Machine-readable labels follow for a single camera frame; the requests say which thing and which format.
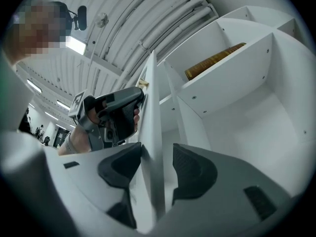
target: person in background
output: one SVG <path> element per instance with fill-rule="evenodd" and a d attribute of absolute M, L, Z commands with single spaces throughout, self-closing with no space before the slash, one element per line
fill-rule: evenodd
<path fill-rule="evenodd" d="M 56 42 L 66 41 L 66 37 L 71 33 L 66 28 L 67 13 L 67 6 L 61 6 L 60 2 L 39 0 L 24 6 L 19 23 L 13 24 L 7 30 L 2 41 L 2 55 L 7 61 L 6 65 L 16 71 L 14 65 L 19 61 L 45 52 L 46 48 L 53 47 Z M 137 109 L 134 112 L 135 130 L 139 121 L 138 114 Z M 89 111 L 88 117 L 94 123 L 99 122 L 94 108 Z M 91 151 L 88 135 L 80 125 L 71 133 L 70 141 L 78 153 Z M 63 144 L 58 154 L 62 156 L 70 152 Z"/>
<path fill-rule="evenodd" d="M 22 119 L 20 126 L 19 126 L 19 130 L 21 132 L 26 132 L 26 133 L 32 134 L 31 126 L 30 126 L 29 121 L 28 121 L 28 114 L 29 114 L 29 108 L 27 108 L 27 110 L 23 116 L 23 119 Z"/>
<path fill-rule="evenodd" d="M 43 128 L 44 128 L 43 125 L 41 125 L 40 127 L 36 128 L 35 135 L 36 135 L 36 138 L 37 138 L 38 140 L 40 139 L 40 135 L 42 134 Z"/>

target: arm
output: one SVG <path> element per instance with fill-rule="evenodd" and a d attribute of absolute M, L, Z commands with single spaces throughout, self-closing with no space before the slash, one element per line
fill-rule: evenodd
<path fill-rule="evenodd" d="M 139 114 L 139 109 L 136 109 L 134 111 L 135 131 L 137 130 L 137 123 L 139 121 L 138 114 Z M 88 117 L 95 124 L 99 123 L 99 119 L 97 118 L 97 114 L 94 108 L 89 111 Z M 70 141 L 78 153 L 88 153 L 91 151 L 88 134 L 80 125 L 77 125 L 75 129 L 72 131 L 72 133 L 70 134 Z M 68 154 L 70 153 L 68 152 L 65 143 L 63 143 L 61 147 L 58 149 L 58 155 L 64 156 Z"/>

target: wooden board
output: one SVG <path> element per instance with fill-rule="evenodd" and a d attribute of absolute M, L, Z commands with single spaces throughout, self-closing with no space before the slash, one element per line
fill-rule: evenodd
<path fill-rule="evenodd" d="M 271 47 L 272 34 L 245 45 L 186 83 L 178 96 L 200 117 L 235 102 L 265 82 Z"/>

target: white shelving unit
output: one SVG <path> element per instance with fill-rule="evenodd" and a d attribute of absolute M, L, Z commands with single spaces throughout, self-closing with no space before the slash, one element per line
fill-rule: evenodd
<path fill-rule="evenodd" d="M 163 175 L 164 187 L 154 182 L 164 190 L 166 211 L 177 187 L 173 143 L 243 159 L 291 196 L 304 190 L 316 162 L 316 58 L 294 38 L 294 27 L 286 13 L 245 6 L 208 24 L 151 68 L 151 104 L 142 112 L 160 120 L 143 120 L 140 137 L 148 145 L 155 141 L 150 133 L 158 137 L 149 147 L 149 155 L 159 148 L 154 160 L 144 161 Z M 188 81 L 186 69 L 241 42 L 246 45 Z M 157 204 L 152 201 L 153 211 Z"/>

